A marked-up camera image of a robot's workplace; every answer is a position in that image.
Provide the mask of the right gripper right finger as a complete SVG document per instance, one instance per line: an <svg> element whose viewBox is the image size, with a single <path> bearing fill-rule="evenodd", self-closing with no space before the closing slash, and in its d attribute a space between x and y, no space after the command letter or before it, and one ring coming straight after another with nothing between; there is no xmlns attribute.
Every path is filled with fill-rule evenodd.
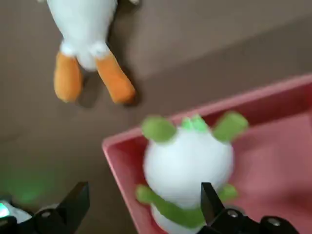
<svg viewBox="0 0 312 234"><path fill-rule="evenodd" d="M234 208L225 208L209 182L201 183L201 210L206 225L202 234L297 234L298 230L286 219L264 216L260 222Z"/></svg>

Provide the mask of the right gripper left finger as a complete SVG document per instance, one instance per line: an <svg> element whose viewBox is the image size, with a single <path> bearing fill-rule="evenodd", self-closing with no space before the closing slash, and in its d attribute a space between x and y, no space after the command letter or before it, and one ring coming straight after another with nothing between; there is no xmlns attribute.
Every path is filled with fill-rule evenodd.
<svg viewBox="0 0 312 234"><path fill-rule="evenodd" d="M38 234L74 234L89 207L89 183L79 182L56 207L36 214L35 230Z"/></svg>

